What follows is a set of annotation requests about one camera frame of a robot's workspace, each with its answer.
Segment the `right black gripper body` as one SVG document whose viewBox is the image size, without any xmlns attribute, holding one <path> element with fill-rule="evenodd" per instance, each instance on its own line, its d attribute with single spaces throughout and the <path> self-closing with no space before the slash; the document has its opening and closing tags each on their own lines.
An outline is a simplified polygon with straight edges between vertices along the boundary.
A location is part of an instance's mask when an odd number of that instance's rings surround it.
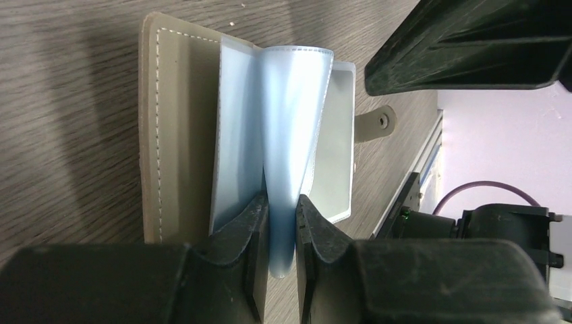
<svg viewBox="0 0 572 324">
<path fill-rule="evenodd" d="M 571 2 L 421 1 L 364 69 L 370 96 L 571 88 Z"/>
</svg>

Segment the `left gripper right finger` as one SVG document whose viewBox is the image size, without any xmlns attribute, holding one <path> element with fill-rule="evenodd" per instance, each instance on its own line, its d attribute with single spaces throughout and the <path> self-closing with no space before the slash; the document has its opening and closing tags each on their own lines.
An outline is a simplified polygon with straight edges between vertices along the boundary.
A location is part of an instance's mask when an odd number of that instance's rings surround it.
<svg viewBox="0 0 572 324">
<path fill-rule="evenodd" d="M 354 240 L 307 196 L 297 219 L 302 323 L 560 323 L 536 266 L 506 240 Z"/>
</svg>

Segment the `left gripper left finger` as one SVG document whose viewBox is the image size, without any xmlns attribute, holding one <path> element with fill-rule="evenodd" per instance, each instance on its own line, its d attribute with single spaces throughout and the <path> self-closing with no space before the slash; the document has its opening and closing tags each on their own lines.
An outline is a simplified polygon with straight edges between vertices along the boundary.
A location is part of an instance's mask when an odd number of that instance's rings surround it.
<svg viewBox="0 0 572 324">
<path fill-rule="evenodd" d="M 66 244 L 19 250 L 1 270 L 2 323 L 261 323 L 268 200 L 197 245 Z"/>
</svg>

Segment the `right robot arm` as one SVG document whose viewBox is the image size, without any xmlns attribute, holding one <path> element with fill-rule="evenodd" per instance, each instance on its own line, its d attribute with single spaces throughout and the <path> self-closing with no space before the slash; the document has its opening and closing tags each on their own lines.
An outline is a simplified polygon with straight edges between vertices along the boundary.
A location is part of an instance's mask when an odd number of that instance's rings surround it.
<svg viewBox="0 0 572 324">
<path fill-rule="evenodd" d="M 366 64 L 372 96 L 415 90 L 571 88 L 570 1 L 420 1 Z M 375 238 L 508 240 L 533 260 L 543 279 L 564 256 L 550 249 L 549 227 L 561 216 L 532 197 L 525 205 L 488 204 L 459 220 L 393 207 Z"/>
</svg>

